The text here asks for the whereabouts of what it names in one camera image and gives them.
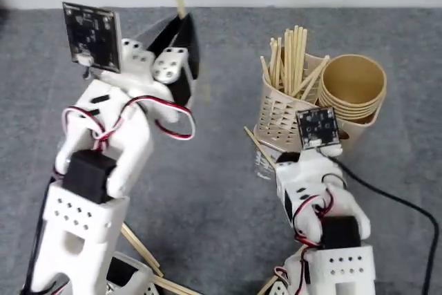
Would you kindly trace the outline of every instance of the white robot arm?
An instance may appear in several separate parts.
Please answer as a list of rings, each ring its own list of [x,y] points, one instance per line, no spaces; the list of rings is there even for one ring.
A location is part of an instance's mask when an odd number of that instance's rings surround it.
[[[64,3],[64,13],[73,60],[104,71],[63,111],[66,139],[21,294],[105,295],[112,288],[115,295],[156,295],[151,269],[114,251],[129,194],[153,152],[151,124],[179,140],[195,134],[186,107],[199,66],[193,19],[176,17],[144,46],[121,40],[112,11]],[[163,125],[179,113],[191,123],[188,134]],[[69,283],[54,291],[60,274]]]
[[[332,109],[298,114],[304,149],[276,162],[278,197],[304,249],[275,273],[270,294],[374,295],[370,221],[327,156],[342,153]]]

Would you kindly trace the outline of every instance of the wooden chopstick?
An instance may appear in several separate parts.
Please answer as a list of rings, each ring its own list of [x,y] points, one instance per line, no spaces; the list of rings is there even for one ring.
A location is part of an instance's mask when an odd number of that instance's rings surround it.
[[[153,271],[159,276],[163,276],[164,274],[160,271],[160,264],[157,262],[153,254],[143,245],[143,243],[138,239],[138,237],[131,231],[128,225],[125,223],[121,229],[124,237],[129,241],[130,244],[137,250],[137,252],[141,255],[142,258],[149,264]]]
[[[177,283],[173,283],[172,281],[161,278],[159,276],[153,276],[152,283],[160,286],[161,288],[167,289],[168,291],[173,292],[177,295],[201,295],[200,293],[195,292],[192,289],[183,287],[181,285],[178,285]]]
[[[262,72],[264,73],[265,80],[267,81],[268,84],[271,85],[269,69],[267,68],[267,64],[265,63],[265,59],[263,56],[261,56],[260,59],[261,59]]]
[[[278,37],[278,43],[276,47],[275,73],[273,75],[273,86],[277,89],[279,88],[279,78],[280,78],[281,44],[282,44],[282,38]]]
[[[271,49],[271,56],[270,56],[270,65],[269,65],[269,75],[270,75],[270,80],[273,83],[275,76],[275,60],[276,60],[276,51],[277,51],[277,45],[274,38],[270,39],[270,49]]]
[[[293,92],[294,90],[296,90],[296,80],[295,80],[295,75],[296,75],[296,56],[298,54],[298,31],[299,31],[299,26],[295,26],[295,30],[293,32],[293,43],[291,45],[291,52],[292,52],[292,56],[291,56],[291,61],[292,61],[292,72],[291,72],[291,88],[290,91]]]
[[[302,30],[302,41],[301,41],[301,52],[299,57],[299,68],[298,68],[298,82],[297,85],[301,84],[302,74],[304,73],[304,60],[305,60],[305,47],[307,45],[307,29]]]
[[[284,32],[284,93],[289,93],[289,76],[290,76],[290,44],[289,30]]]
[[[302,94],[302,97],[300,98],[301,100],[305,100],[307,98],[307,96],[308,96],[308,94],[309,94],[309,92],[311,90],[311,87],[313,87],[313,85],[315,84],[315,82],[318,79],[319,75],[323,71],[325,65],[327,65],[327,62],[329,62],[329,60],[330,60],[330,56],[326,55],[324,57],[324,59],[321,61],[321,63],[319,64],[319,66],[316,67],[315,69],[313,69],[313,71],[309,75],[309,77],[311,76],[310,83],[306,87],[304,93]]]
[[[303,32],[304,28],[303,27],[299,27],[298,29],[298,38],[296,40],[296,67],[295,67],[295,88],[294,90],[298,87],[298,75],[299,75],[299,63],[300,63],[300,58],[301,58],[301,48],[302,48],[302,32]]]
[[[276,281],[278,281],[278,277],[272,276],[256,295],[264,295]]]
[[[267,152],[264,151],[264,148],[262,147],[261,143],[259,143],[259,141],[256,139],[255,135],[246,126],[244,126],[244,130],[246,131],[247,135],[251,138],[253,143],[255,143],[256,147],[259,149],[259,151],[267,160],[267,162],[270,164],[270,166],[272,166],[273,169],[275,169],[276,168],[275,162],[269,157],[269,155],[267,155]]]

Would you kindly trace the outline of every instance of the beige cup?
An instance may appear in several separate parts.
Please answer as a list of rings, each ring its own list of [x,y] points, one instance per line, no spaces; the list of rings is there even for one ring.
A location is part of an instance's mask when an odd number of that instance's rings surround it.
[[[385,94],[387,78],[375,61],[362,55],[341,55],[325,67],[321,94],[339,108],[376,110]]]
[[[359,109],[351,109],[344,106],[338,106],[335,103],[331,102],[325,95],[320,95],[318,101],[320,102],[321,106],[333,106],[336,114],[339,117],[348,120],[367,117],[368,115],[376,112],[376,109],[378,108],[378,103]]]
[[[318,104],[320,106],[333,106],[333,104],[331,104],[330,102],[325,101],[322,97],[318,98]],[[371,114],[373,114],[374,112],[376,112],[376,109],[377,108],[375,108],[374,110],[369,109],[368,111],[345,112],[345,111],[339,110],[338,108],[336,108],[334,106],[335,114],[339,118],[345,119],[345,120],[349,120],[349,121],[364,119],[364,118],[370,116]]]

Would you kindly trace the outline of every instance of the black cable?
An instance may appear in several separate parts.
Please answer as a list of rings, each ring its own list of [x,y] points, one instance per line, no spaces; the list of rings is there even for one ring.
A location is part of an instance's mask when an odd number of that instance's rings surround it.
[[[54,178],[51,178],[49,180],[48,186],[46,186],[46,190],[44,192],[43,202],[41,203],[41,206],[40,206],[37,227],[35,228],[34,242],[32,244],[32,250],[30,252],[28,271],[26,272],[25,284],[23,286],[23,289],[21,290],[21,293],[20,293],[21,295],[33,294],[31,292],[30,288],[32,285],[32,278],[34,276],[35,262],[37,261],[37,254],[38,254],[38,251],[40,248],[41,233],[43,231],[43,213],[44,213],[44,209],[46,207],[46,201],[48,200],[49,185],[54,181],[55,181]]]
[[[427,267],[425,270],[425,279],[423,281],[422,286],[422,295],[428,295],[430,293],[430,283],[431,283],[431,276],[433,272],[433,265],[434,265],[434,257],[436,256],[436,250],[437,250],[437,244],[439,241],[439,223],[437,222],[436,218],[428,211],[422,209],[421,207],[418,207],[417,205],[408,202],[407,200],[404,200],[400,197],[394,196],[390,193],[385,192],[384,190],[381,190],[379,188],[376,188],[372,186],[370,183],[362,180],[360,177],[358,177],[355,173],[353,173],[348,167],[346,167],[342,162],[337,160],[334,157],[329,157],[328,155],[324,155],[319,149],[318,152],[323,155],[324,157],[330,159],[332,162],[336,163],[341,167],[341,169],[347,173],[351,178],[353,178],[355,181],[359,182],[361,185],[363,185],[365,188],[370,189],[371,191],[374,191],[375,193],[378,193],[379,195],[385,196],[386,198],[389,198],[390,200],[394,200],[395,202],[401,203],[405,205],[406,207],[409,207],[415,211],[418,211],[419,213],[423,214],[425,217],[427,217],[430,222],[432,223],[434,227],[434,235],[433,240],[431,242],[430,246],[430,252],[428,254],[428,260],[427,260]]]

